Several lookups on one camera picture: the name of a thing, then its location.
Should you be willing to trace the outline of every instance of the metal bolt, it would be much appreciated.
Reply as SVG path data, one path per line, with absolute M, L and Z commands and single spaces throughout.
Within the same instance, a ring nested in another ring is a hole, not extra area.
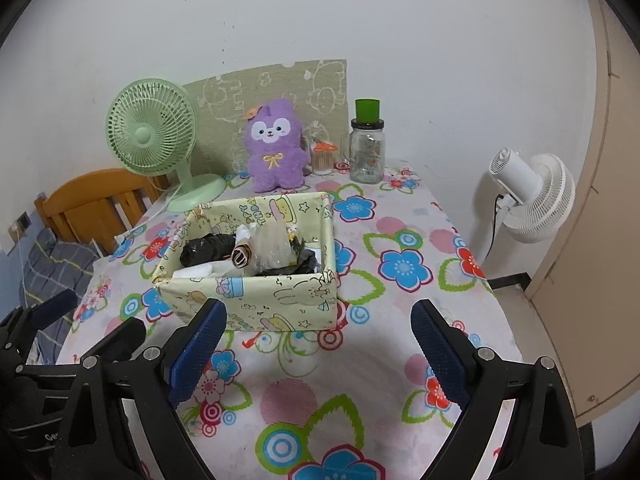
M 90 355 L 89 357 L 85 357 L 84 360 L 82 360 L 82 366 L 88 370 L 89 368 L 93 368 L 97 362 L 98 359 L 96 358 L 96 356 Z
M 490 348 L 483 346 L 478 350 L 478 356 L 485 361 L 491 361 L 495 357 L 495 353 Z
M 147 361 L 153 361 L 159 355 L 160 349 L 157 346 L 150 346 L 143 352 L 142 357 L 144 357 Z
M 556 366 L 556 362 L 551 358 L 544 356 L 540 358 L 540 364 L 543 365 L 547 370 L 553 370 Z

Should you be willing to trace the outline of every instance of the green fan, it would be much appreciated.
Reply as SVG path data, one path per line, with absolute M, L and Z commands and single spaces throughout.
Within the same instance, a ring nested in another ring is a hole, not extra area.
M 225 190 L 226 182 L 216 174 L 191 176 L 196 113 L 180 86 L 162 79 L 131 83 L 111 104 L 106 130 L 113 155 L 129 171 L 145 176 L 177 171 L 180 187 L 169 211 L 190 211 Z

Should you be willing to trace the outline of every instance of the floor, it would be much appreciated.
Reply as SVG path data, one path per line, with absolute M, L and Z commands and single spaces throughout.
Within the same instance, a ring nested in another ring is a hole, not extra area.
M 538 316 L 536 309 L 529 300 L 525 298 L 522 289 L 518 285 L 505 286 L 494 290 L 495 297 L 498 298 L 504 315 L 509 322 L 513 338 L 520 349 L 522 359 L 526 363 L 534 363 L 539 357 L 551 357 L 560 371 L 562 380 L 566 387 L 566 380 L 562 365 L 558 359 L 558 354 L 554 349 L 551 339 L 546 333 L 545 326 Z

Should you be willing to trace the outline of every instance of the fan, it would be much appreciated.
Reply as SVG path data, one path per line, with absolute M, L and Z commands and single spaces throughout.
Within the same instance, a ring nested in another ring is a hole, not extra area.
M 574 179 L 555 155 L 535 155 L 527 164 L 517 152 L 503 148 L 491 161 L 489 172 L 508 193 L 497 206 L 507 210 L 502 224 L 517 241 L 539 242 L 553 235 L 569 216 Z
M 169 211 L 189 211 L 225 190 L 226 182 L 216 174 L 191 176 L 188 156 L 196 142 L 196 113 L 178 85 L 161 79 L 129 84 L 109 108 L 106 131 L 113 155 L 129 171 L 156 176 L 176 170 L 180 186 Z

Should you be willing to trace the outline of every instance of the fan stand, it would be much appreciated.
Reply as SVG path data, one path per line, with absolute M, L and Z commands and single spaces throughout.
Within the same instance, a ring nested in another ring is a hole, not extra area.
M 217 199 L 226 189 L 226 181 L 219 175 L 207 173 L 191 176 L 189 163 L 183 160 L 175 167 L 180 189 L 171 198 L 167 209 L 174 213 L 191 211 L 203 202 Z

